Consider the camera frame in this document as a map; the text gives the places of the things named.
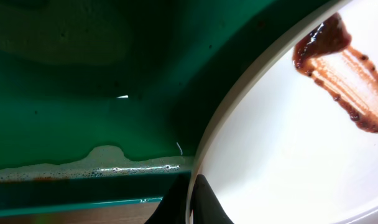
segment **green surface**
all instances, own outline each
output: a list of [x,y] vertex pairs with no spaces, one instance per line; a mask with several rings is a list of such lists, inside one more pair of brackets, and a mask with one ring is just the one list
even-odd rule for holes
[[0,184],[0,216],[156,202],[178,175],[190,178],[186,172]]
[[[94,24],[69,21],[76,18],[76,6],[69,6],[73,16],[60,16],[66,20],[58,17],[63,7],[52,11],[54,17],[44,16],[57,0],[27,0],[23,5],[25,1],[0,0],[8,9],[0,10],[0,169],[76,161],[105,144],[119,146],[133,161],[178,156],[176,142],[184,156],[194,155],[208,121],[243,71],[326,1],[60,1],[85,3],[80,9],[96,12],[91,21],[102,18]],[[104,41],[93,41],[96,37]],[[110,47],[114,41],[116,47]],[[122,95],[129,98],[116,99]],[[135,187],[137,182],[125,183],[134,186],[125,199],[152,192],[151,187]],[[160,192],[168,190],[168,183]],[[20,184],[0,188],[0,195],[24,192],[27,183]],[[97,186],[100,192],[111,191]],[[65,198],[74,201],[71,187],[66,187]],[[32,204],[6,200],[0,212],[73,203],[41,204],[41,196],[53,194],[41,187],[31,194]],[[75,202],[122,200],[111,195],[87,194],[83,202]]]

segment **black object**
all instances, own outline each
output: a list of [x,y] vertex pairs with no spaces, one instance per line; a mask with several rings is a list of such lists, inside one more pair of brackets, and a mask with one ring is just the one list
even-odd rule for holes
[[[160,205],[145,224],[185,224],[185,203],[189,179],[178,176]],[[233,224],[204,175],[197,175],[191,196],[190,210],[194,224]]]

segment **brown residue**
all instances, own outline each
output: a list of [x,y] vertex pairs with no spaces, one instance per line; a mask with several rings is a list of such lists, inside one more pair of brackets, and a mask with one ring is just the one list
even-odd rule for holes
[[0,184],[17,184],[21,182],[23,182],[23,180],[0,180]]
[[[324,88],[359,128],[378,133],[378,71],[350,43],[340,15],[334,14],[295,46],[294,66]],[[339,53],[350,74],[336,71],[321,57],[334,53]]]
[[55,178],[55,177],[34,177],[33,181],[54,181],[54,180],[68,180],[69,177]]

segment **wooden surface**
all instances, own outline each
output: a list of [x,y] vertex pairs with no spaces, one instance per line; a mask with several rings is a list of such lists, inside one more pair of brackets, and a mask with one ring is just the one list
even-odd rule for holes
[[143,224],[159,203],[140,203],[72,212],[2,217],[0,224]]

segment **white plate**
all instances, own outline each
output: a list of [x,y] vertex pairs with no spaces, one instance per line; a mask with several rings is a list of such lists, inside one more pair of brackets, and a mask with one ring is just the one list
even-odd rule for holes
[[[346,3],[329,2],[277,40],[210,121],[194,173],[234,223],[348,223],[378,210],[378,134],[358,129],[292,63],[290,48]],[[378,0],[339,13],[378,69]]]

